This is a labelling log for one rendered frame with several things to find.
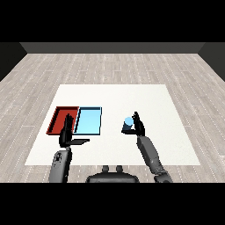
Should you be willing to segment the red shallow open box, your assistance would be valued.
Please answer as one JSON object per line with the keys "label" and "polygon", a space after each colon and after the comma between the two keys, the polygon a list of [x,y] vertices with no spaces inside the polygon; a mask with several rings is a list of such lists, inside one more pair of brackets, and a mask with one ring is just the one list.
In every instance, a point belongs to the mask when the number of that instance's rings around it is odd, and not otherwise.
{"label": "red shallow open box", "polygon": [[49,123],[47,134],[59,135],[64,127],[65,118],[68,114],[73,118],[73,123],[75,124],[78,109],[78,106],[57,106]]}

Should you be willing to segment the light blue shallow open box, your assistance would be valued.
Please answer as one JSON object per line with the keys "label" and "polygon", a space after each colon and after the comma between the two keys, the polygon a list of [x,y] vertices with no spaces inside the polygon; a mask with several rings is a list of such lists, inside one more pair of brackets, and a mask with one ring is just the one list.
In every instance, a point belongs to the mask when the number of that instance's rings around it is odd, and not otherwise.
{"label": "light blue shallow open box", "polygon": [[81,106],[76,117],[74,135],[100,135],[102,108]]}

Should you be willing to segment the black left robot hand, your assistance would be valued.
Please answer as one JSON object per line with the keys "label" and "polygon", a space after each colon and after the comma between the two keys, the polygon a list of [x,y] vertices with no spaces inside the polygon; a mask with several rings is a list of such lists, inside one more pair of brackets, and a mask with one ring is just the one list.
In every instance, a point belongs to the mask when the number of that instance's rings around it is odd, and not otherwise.
{"label": "black left robot hand", "polygon": [[68,113],[59,137],[59,145],[61,148],[67,148],[71,145],[83,145],[89,141],[89,139],[72,139],[73,120],[74,118]]}

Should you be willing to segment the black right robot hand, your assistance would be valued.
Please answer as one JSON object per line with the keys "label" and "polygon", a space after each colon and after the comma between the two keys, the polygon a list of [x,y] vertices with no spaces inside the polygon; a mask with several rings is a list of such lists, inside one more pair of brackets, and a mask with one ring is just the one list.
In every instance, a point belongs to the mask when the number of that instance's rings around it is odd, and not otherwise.
{"label": "black right robot hand", "polygon": [[145,127],[140,120],[140,116],[138,112],[134,112],[134,115],[132,116],[134,129],[132,129],[131,125],[128,125],[126,122],[124,122],[123,128],[121,132],[123,134],[136,134],[137,136],[144,136],[145,135]]}

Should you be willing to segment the dark grey robot body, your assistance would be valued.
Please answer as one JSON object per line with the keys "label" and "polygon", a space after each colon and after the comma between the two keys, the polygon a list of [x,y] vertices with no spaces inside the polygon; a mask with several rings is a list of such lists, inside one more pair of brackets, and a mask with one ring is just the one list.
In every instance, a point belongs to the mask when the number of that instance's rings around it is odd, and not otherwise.
{"label": "dark grey robot body", "polygon": [[125,173],[121,165],[116,166],[115,172],[110,172],[109,166],[104,165],[100,173],[87,177],[86,183],[139,183],[139,179]]}

